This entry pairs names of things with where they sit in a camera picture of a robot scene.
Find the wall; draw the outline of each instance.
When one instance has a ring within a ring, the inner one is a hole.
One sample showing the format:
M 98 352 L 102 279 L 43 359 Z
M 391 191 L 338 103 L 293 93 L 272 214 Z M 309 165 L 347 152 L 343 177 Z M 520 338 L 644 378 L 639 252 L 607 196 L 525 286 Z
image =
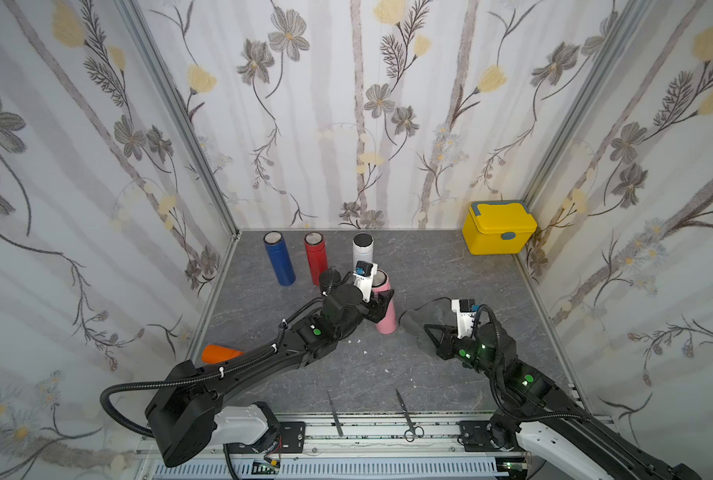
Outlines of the wall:
M 657 2 L 525 254 L 595 412 L 713 478 L 713 2 Z
M 240 227 L 456 228 L 524 195 L 624 2 L 139 4 Z
M 0 478 L 131 475 L 98 396 L 184 359 L 228 246 L 145 72 L 111 2 L 0 2 Z

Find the scissor handle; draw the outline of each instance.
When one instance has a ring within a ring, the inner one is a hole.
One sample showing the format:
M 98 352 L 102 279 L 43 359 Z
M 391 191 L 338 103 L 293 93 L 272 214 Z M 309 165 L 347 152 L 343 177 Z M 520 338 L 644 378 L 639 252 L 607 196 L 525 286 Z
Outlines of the scissor handle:
M 423 438 L 424 435 L 425 430 L 423 430 L 423 427 L 411 426 L 405 430 L 405 440 L 407 442 L 414 442 L 416 438 Z

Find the bottle lid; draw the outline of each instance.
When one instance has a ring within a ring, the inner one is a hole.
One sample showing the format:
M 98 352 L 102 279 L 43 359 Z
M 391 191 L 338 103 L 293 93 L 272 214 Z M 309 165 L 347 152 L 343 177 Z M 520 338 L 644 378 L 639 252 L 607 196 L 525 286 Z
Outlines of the bottle lid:
M 385 282 L 387 282 L 388 279 L 389 276 L 379 268 L 378 271 L 375 272 L 375 278 L 372 279 L 372 288 L 378 288 L 379 286 L 385 285 Z
M 314 246 L 321 244 L 324 241 L 324 236 L 319 232 L 309 232 L 305 239 L 308 245 Z
M 281 232 L 269 232 L 263 237 L 263 242 L 266 245 L 276 245 L 282 241 Z
M 354 236 L 354 251 L 358 254 L 372 252 L 372 235 L 357 234 Z

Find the yellow box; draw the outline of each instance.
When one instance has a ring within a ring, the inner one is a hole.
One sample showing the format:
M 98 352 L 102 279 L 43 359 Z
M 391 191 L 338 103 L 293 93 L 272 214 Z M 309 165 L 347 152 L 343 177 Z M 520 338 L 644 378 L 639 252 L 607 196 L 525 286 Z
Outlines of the yellow box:
M 522 202 L 473 202 L 463 238 L 473 255 L 518 254 L 536 228 L 537 222 Z

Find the white thermos bottle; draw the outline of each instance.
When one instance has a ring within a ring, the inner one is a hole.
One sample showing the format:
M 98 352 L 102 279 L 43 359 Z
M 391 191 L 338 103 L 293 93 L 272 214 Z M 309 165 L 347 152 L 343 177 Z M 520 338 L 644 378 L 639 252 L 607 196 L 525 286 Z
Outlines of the white thermos bottle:
M 356 262 L 372 263 L 372 236 L 370 234 L 357 234 L 354 236 L 353 253 L 354 264 L 353 270 L 356 269 Z

